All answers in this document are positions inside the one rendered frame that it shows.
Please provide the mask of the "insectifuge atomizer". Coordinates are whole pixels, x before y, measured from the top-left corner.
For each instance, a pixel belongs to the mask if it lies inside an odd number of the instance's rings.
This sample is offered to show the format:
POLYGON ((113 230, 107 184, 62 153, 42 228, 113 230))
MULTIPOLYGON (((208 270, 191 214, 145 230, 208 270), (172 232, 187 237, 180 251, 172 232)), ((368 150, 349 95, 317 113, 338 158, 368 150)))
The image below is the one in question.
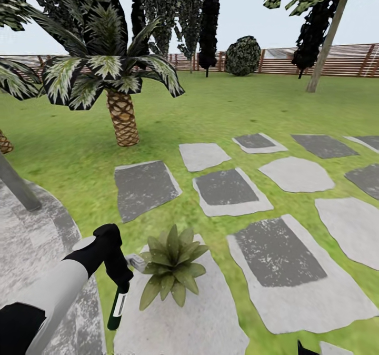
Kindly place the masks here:
POLYGON ((126 298, 127 298, 127 293, 125 293, 125 291, 122 288, 118 288, 115 295, 112 310, 110 313, 110 318, 107 323, 107 328, 109 330, 118 329, 120 320, 122 318, 121 315, 123 314, 123 310, 125 307, 126 298))

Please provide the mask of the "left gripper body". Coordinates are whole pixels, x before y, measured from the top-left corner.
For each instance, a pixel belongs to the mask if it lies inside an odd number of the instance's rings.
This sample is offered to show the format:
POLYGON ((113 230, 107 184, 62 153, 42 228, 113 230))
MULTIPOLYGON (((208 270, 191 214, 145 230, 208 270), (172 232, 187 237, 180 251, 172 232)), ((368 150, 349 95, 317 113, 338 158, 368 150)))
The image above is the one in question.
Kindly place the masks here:
POLYGON ((114 263, 105 264, 106 272, 119 288, 123 288, 123 286, 134 277, 132 271, 127 267, 126 261, 124 260, 124 257, 126 256, 127 255, 122 254, 122 256, 114 263))

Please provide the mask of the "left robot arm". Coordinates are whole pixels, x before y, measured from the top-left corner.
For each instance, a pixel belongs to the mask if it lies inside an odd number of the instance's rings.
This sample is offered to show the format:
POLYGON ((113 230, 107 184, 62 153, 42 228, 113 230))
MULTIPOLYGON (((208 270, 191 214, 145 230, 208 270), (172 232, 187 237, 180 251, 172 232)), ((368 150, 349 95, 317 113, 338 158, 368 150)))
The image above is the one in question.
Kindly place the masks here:
POLYGON ((83 238, 71 254, 37 282, 0 307, 0 355, 41 355, 67 311, 97 268, 104 262, 113 282, 128 293, 129 269, 145 270, 143 258, 123 255, 115 223, 95 230, 99 237, 83 238))

